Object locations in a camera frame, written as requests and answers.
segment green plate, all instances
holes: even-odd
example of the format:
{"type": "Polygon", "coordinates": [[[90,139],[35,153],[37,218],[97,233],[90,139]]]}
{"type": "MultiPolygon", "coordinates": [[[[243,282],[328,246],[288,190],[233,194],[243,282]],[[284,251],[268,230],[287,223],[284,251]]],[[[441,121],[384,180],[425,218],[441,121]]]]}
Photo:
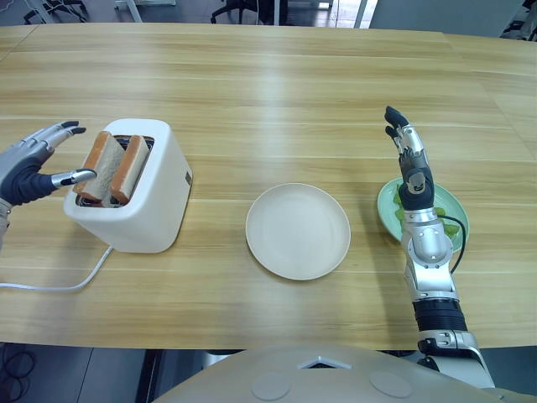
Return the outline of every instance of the green plate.
{"type": "MultiPolygon", "coordinates": [[[[394,202],[394,195],[397,191],[397,185],[403,184],[403,179],[396,178],[388,182],[378,193],[377,210],[380,216],[380,221],[392,236],[401,240],[403,230],[401,223],[395,216],[395,212],[399,209],[399,205],[394,202]]],[[[442,207],[446,210],[447,216],[458,218],[464,223],[467,231],[467,240],[470,237],[470,224],[468,223],[467,212],[462,208],[462,204],[442,186],[435,184],[435,207],[442,207]]],[[[456,222],[446,220],[446,224],[458,225],[456,222]]],[[[453,250],[456,252],[462,246],[462,231],[459,230],[452,239],[453,250]]]]}

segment black cable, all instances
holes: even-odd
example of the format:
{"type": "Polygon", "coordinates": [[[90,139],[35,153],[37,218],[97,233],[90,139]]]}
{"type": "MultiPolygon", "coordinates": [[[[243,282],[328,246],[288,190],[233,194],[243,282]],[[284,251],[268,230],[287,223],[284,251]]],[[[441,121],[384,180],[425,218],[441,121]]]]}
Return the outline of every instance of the black cable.
{"type": "Polygon", "coordinates": [[[18,393],[15,397],[9,398],[9,403],[15,402],[23,398],[24,395],[28,392],[30,388],[30,379],[28,376],[34,370],[36,359],[35,355],[29,351],[18,351],[14,355],[8,357],[8,345],[4,344],[2,351],[2,368],[0,373],[5,373],[5,379],[2,380],[2,383],[5,384],[9,381],[12,381],[18,385],[18,393]],[[30,366],[27,370],[17,373],[13,369],[9,368],[9,365],[14,362],[17,358],[28,357],[30,359],[30,366]]]}
{"type": "Polygon", "coordinates": [[[461,227],[461,230],[462,230],[461,252],[459,253],[459,257],[457,258],[455,264],[453,265],[453,269],[451,269],[451,273],[453,274],[455,272],[456,268],[458,267],[459,263],[461,263],[462,255],[464,254],[464,248],[467,246],[467,229],[464,228],[464,224],[458,218],[445,216],[445,215],[442,215],[442,214],[439,214],[438,218],[445,218],[446,220],[452,220],[452,221],[456,222],[457,224],[459,224],[459,226],[461,227]]]}

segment wooden table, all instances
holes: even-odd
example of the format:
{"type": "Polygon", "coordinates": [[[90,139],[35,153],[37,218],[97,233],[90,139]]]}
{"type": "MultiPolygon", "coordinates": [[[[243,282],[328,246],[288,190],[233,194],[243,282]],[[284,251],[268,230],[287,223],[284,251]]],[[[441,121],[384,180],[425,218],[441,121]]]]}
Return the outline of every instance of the wooden table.
{"type": "MultiPolygon", "coordinates": [[[[145,348],[343,343],[415,348],[404,256],[376,211],[398,175],[387,104],[426,143],[471,222],[455,274],[483,347],[536,344],[537,47],[357,29],[76,24],[0,29],[0,146],[79,118],[44,170],[80,166],[124,117],[174,129],[195,182],[162,254],[112,253],[78,294],[0,291],[0,339],[145,348]],[[294,282],[249,253],[244,220],[270,186],[305,182],[345,208],[336,271],[294,282]]],[[[65,190],[17,207],[0,281],[72,285],[106,245],[63,213],[65,190]]]]}

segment plate rim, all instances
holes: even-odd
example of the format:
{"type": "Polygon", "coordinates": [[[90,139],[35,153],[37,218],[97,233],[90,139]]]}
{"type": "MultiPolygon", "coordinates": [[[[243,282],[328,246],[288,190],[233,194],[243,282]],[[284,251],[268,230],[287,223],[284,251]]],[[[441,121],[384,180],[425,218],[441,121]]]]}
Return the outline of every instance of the plate rim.
{"type": "Polygon", "coordinates": [[[246,233],[246,242],[248,244],[248,248],[250,249],[250,252],[252,253],[253,257],[258,261],[259,264],[261,264],[266,270],[270,271],[271,273],[275,274],[275,275],[278,275],[280,277],[283,277],[285,279],[288,279],[288,280],[294,280],[294,281],[307,281],[307,280],[315,280],[315,279],[319,279],[321,277],[324,277],[325,275],[328,275],[330,274],[332,271],[334,271],[342,262],[343,260],[346,258],[346,256],[348,255],[348,252],[349,252],[349,249],[351,247],[351,241],[352,241],[352,229],[351,229],[351,224],[349,222],[349,217],[347,215],[347,213],[345,212],[345,209],[343,209],[343,207],[341,206],[341,204],[336,200],[336,198],[334,196],[332,196],[330,193],[328,193],[327,191],[324,191],[322,190],[321,188],[317,187],[317,186],[313,186],[313,185],[308,185],[307,183],[301,183],[301,182],[288,182],[288,183],[280,183],[279,185],[276,185],[276,186],[273,186],[269,189],[267,189],[266,191],[264,191],[263,193],[261,193],[252,203],[252,205],[250,206],[250,208],[248,209],[248,214],[246,216],[246,225],[245,225],[245,233],[246,233]],[[275,189],[279,188],[279,187],[284,187],[284,186],[303,186],[303,187],[309,187],[309,188],[312,188],[316,191],[319,191],[321,193],[324,193],[325,195],[329,196],[335,203],[336,203],[336,206],[339,207],[339,209],[341,210],[341,212],[343,213],[343,217],[345,217],[345,223],[347,224],[346,225],[346,230],[348,231],[348,242],[347,242],[347,245],[345,246],[344,250],[345,250],[345,253],[342,254],[342,256],[339,258],[339,260],[337,261],[336,264],[334,264],[332,267],[330,267],[329,270],[326,270],[323,272],[323,274],[321,275],[316,275],[316,276],[313,276],[313,277],[308,277],[308,278],[292,278],[292,277],[288,277],[288,276],[285,276],[285,275],[281,275],[279,273],[276,273],[274,272],[272,269],[270,269],[269,267],[267,267],[259,258],[258,256],[256,256],[256,254],[253,252],[252,250],[252,244],[251,244],[251,241],[250,241],[250,237],[248,236],[248,222],[250,220],[250,217],[251,217],[251,213],[252,213],[252,210],[255,206],[255,204],[267,193],[271,192],[271,191],[274,191],[275,189]]]}
{"type": "MultiPolygon", "coordinates": [[[[398,181],[401,181],[403,182],[403,178],[401,177],[396,177],[396,178],[393,178],[392,180],[386,182],[383,187],[380,189],[380,191],[378,192],[378,195],[377,195],[377,214],[378,214],[378,217],[380,218],[380,221],[381,223],[383,224],[384,226],[384,229],[386,229],[386,231],[388,231],[388,233],[398,242],[401,242],[401,239],[397,239],[397,237],[389,230],[388,228],[388,225],[386,225],[386,222],[384,221],[384,218],[382,216],[382,214],[380,213],[380,196],[383,194],[383,192],[387,191],[388,187],[391,186],[393,183],[396,183],[398,181]]],[[[464,218],[465,218],[465,221],[467,223],[466,225],[466,231],[467,231],[467,239],[466,239],[466,242],[468,243],[468,239],[470,238],[470,219],[468,218],[468,214],[467,214],[467,211],[465,210],[465,208],[462,206],[462,203],[459,201],[459,199],[457,199],[455,197],[455,195],[453,193],[451,193],[450,191],[448,191],[444,186],[442,185],[439,185],[435,182],[435,188],[439,188],[443,191],[445,191],[447,194],[449,194],[451,197],[453,197],[453,199],[455,200],[455,202],[459,205],[459,207],[461,208],[462,210],[462,213],[464,214],[464,218]]],[[[461,250],[461,248],[458,248],[458,249],[453,249],[453,253],[457,252],[461,250]]]]}

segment cable on floor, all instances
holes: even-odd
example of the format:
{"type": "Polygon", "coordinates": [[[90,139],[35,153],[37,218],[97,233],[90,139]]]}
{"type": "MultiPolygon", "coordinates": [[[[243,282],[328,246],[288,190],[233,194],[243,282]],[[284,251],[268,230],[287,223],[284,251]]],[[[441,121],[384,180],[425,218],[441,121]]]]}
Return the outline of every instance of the cable on floor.
{"type": "Polygon", "coordinates": [[[70,287],[38,287],[35,285],[24,285],[24,284],[14,284],[14,283],[0,283],[0,288],[18,288],[20,290],[33,290],[33,291],[45,291],[45,292],[73,292],[78,291],[84,288],[93,278],[96,276],[99,269],[102,267],[104,262],[107,260],[108,255],[114,250],[112,246],[109,246],[104,254],[101,256],[91,273],[86,277],[84,281],[77,285],[70,287]]]}
{"type": "Polygon", "coordinates": [[[29,375],[35,368],[37,362],[35,355],[30,351],[18,351],[15,354],[8,357],[7,351],[10,344],[5,343],[3,345],[2,351],[2,368],[0,369],[0,385],[4,390],[9,390],[9,395],[7,396],[8,403],[21,400],[24,395],[28,393],[30,388],[30,379],[29,375]],[[24,362],[24,358],[29,359],[29,365],[24,362]],[[23,368],[26,370],[17,372],[15,368],[19,368],[23,365],[23,368]],[[13,385],[17,385],[18,393],[13,397],[13,385]]]}

